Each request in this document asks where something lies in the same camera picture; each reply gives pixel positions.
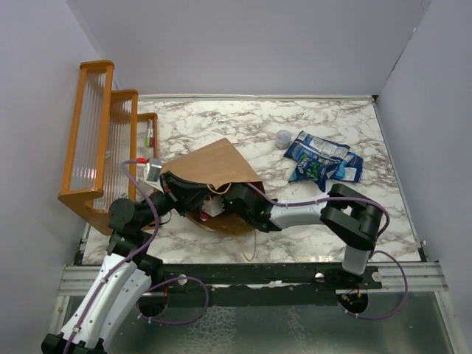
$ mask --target chip bag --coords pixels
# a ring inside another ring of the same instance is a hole
[[[311,157],[319,156],[341,163],[349,152],[349,149],[349,145],[330,142],[329,140],[318,138],[305,131],[300,131],[298,137],[285,152],[284,157],[299,161],[302,154],[306,154]]]
[[[336,172],[339,164],[338,160],[325,158],[318,153],[313,153],[311,156],[302,153],[288,182],[310,179],[324,192],[326,191],[326,180]]]
[[[331,178],[338,181],[359,183],[362,177],[362,167],[364,159],[355,153],[347,153],[344,161],[338,167],[336,173]]]

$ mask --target small white object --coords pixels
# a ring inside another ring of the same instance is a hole
[[[292,134],[290,134],[290,131],[277,131],[277,134],[275,134],[275,147],[280,150],[288,149],[291,140]]]
[[[372,280],[374,282],[381,282],[382,281],[382,274],[380,274],[378,271],[374,271],[372,273]]]
[[[212,218],[221,214],[224,211],[223,197],[221,195],[216,195],[211,199],[204,201],[201,210]]]
[[[185,277],[185,279],[179,279],[177,280],[177,283],[180,284],[180,285],[185,285],[187,284],[187,276],[185,274],[180,274],[178,276],[179,278],[182,278],[182,277]]]
[[[269,288],[276,288],[277,286],[280,286],[282,284],[282,280],[272,280],[269,284]]]
[[[143,170],[144,182],[152,188],[159,189],[159,176],[161,175],[162,162],[160,159],[151,158]]]

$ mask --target brown paper bag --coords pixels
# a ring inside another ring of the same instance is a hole
[[[259,176],[226,138],[165,163],[162,172],[167,171],[186,181],[210,184],[216,190],[231,182],[251,182],[264,190]],[[254,230],[235,213],[224,212],[202,221],[200,212],[195,210],[187,217],[202,229],[226,235],[239,236]]]

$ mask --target white marble surface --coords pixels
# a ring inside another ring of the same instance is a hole
[[[178,101],[145,100],[140,112],[159,115],[159,153],[175,159],[223,137],[228,138],[259,174],[272,198],[306,199],[320,194],[312,181],[289,184],[296,162],[274,148],[274,136],[286,129],[294,137],[305,130],[348,144],[364,157],[360,184],[348,184],[383,204],[392,221],[379,238],[378,249],[399,260],[419,260],[412,229],[403,205],[386,146],[370,101]],[[139,138],[138,154],[150,156]],[[251,254],[254,235],[240,237]],[[108,237],[92,229],[83,264],[101,263]],[[295,226],[281,232],[257,233],[253,262],[329,262],[342,259],[344,243],[325,226]],[[231,237],[206,232],[174,213],[151,244],[149,254],[166,263],[244,263]]]

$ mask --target clear plastic panel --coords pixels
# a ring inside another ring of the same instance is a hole
[[[119,164],[130,158],[131,101],[112,103],[105,160],[104,196],[94,200],[94,209],[108,210],[117,198],[128,197],[128,178]]]
[[[88,73],[86,77],[70,190],[92,188],[95,185],[105,76],[104,73]]]

